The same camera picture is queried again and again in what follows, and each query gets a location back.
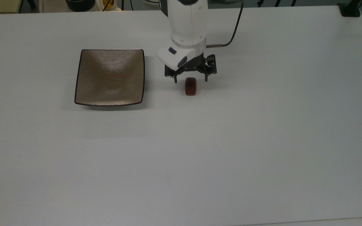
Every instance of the black bowl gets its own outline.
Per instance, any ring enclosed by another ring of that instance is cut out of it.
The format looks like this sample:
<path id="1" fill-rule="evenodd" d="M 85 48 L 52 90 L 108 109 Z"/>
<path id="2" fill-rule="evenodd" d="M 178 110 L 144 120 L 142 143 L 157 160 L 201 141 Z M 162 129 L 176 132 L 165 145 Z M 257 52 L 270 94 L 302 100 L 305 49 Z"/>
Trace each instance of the black bowl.
<path id="1" fill-rule="evenodd" d="M 86 12 L 93 8 L 95 0 L 65 0 L 68 7 L 74 12 Z"/>

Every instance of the floor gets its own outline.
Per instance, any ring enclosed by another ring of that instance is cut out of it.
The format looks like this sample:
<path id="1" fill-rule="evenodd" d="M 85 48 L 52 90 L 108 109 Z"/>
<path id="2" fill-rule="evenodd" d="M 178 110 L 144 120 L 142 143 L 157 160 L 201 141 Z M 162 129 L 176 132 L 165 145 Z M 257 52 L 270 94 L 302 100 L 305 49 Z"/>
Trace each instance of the floor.
<path id="1" fill-rule="evenodd" d="M 132 0 L 126 0 L 124 3 L 125 10 L 131 10 L 130 1 Z M 245 7 L 257 7 L 256 0 L 245 0 Z M 262 7 L 273 7 L 276 0 L 264 0 L 264 3 Z M 337 3 L 346 3 L 349 2 L 349 0 L 297 0 L 296 6 L 325 6 L 325 5 L 336 5 Z M 280 6 L 290 6 L 291 0 L 282 0 L 280 2 Z M 152 10 L 157 7 L 150 6 L 148 4 L 145 4 L 143 0 L 133 0 L 132 5 L 134 10 Z M 220 4 L 210 4 L 209 8 L 237 8 L 239 7 L 239 3 L 237 4 L 230 4 L 230 5 L 220 5 Z M 30 5 L 27 0 L 23 0 L 22 9 L 20 13 L 38 13 L 37 9 L 31 9 Z"/>

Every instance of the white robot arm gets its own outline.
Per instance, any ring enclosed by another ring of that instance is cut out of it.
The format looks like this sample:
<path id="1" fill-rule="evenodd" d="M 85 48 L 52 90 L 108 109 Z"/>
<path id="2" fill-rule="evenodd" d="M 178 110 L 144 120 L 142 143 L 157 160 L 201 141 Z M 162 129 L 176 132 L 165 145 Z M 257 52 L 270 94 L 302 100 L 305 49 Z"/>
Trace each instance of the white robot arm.
<path id="1" fill-rule="evenodd" d="M 159 59 L 176 71 L 206 49 L 207 0 L 160 0 L 171 25 L 171 39 L 158 51 Z"/>

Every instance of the brown cylindrical object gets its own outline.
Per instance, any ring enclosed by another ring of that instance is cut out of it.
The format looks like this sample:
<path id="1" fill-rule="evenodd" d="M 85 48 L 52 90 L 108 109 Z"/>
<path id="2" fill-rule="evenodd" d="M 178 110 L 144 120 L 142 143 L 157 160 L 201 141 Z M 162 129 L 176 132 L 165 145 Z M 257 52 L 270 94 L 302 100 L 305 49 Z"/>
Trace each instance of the brown cylindrical object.
<path id="1" fill-rule="evenodd" d="M 185 79 L 185 94 L 194 96 L 196 94 L 196 79 L 188 77 Z"/>

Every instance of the black mount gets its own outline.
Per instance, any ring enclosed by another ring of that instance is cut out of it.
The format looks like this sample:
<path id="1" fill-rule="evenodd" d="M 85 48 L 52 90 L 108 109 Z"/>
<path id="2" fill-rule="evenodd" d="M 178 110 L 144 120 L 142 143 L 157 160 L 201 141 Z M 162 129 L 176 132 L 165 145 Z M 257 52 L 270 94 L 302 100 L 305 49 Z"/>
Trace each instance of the black mount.
<path id="1" fill-rule="evenodd" d="M 204 57 L 204 54 L 195 57 L 194 59 L 188 61 L 178 70 L 173 70 L 167 66 L 164 68 L 164 76 L 174 78 L 174 83 L 177 83 L 177 76 L 183 72 L 192 72 L 197 71 L 205 74 L 205 82 L 207 82 L 207 77 L 210 74 L 217 73 L 216 68 L 216 57 L 214 54 Z"/>
<path id="2" fill-rule="evenodd" d="M 338 3 L 340 14 L 343 17 L 359 17 L 361 15 L 358 4 L 361 0 L 351 0 L 348 4 Z"/>

